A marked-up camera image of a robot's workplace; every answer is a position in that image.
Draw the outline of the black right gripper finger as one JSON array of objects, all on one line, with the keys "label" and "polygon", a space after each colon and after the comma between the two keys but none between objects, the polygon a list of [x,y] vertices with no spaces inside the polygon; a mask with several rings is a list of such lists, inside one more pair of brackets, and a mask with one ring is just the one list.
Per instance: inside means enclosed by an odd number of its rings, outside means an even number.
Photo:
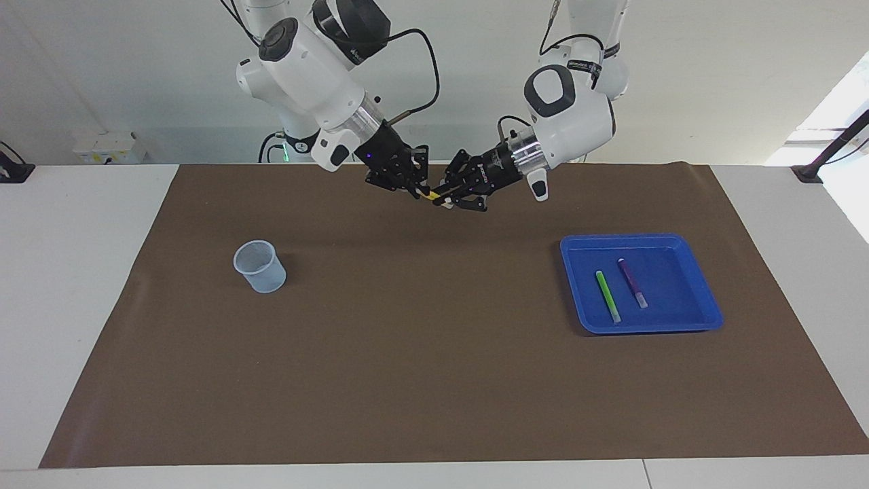
[{"label": "black right gripper finger", "polygon": [[429,147],[405,145],[405,189],[412,198],[426,198],[428,185]]},{"label": "black right gripper finger", "polygon": [[418,195],[417,189],[414,186],[411,185],[409,187],[403,180],[398,179],[397,181],[394,179],[394,177],[391,177],[390,175],[385,175],[381,173],[367,173],[365,177],[365,182],[369,183],[370,185],[385,189],[389,192],[401,191],[407,192],[412,196]]}]

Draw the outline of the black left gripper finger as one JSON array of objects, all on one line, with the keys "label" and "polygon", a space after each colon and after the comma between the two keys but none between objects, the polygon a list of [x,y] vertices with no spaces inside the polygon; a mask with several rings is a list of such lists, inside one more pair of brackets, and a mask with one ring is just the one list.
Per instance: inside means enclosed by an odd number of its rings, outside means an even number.
[{"label": "black left gripper finger", "polygon": [[462,210],[486,213],[490,189],[458,188],[449,195],[450,204]]},{"label": "black left gripper finger", "polygon": [[445,169],[443,182],[432,192],[437,195],[437,199],[476,198],[474,188],[478,184],[477,170],[467,151],[456,152]]}]

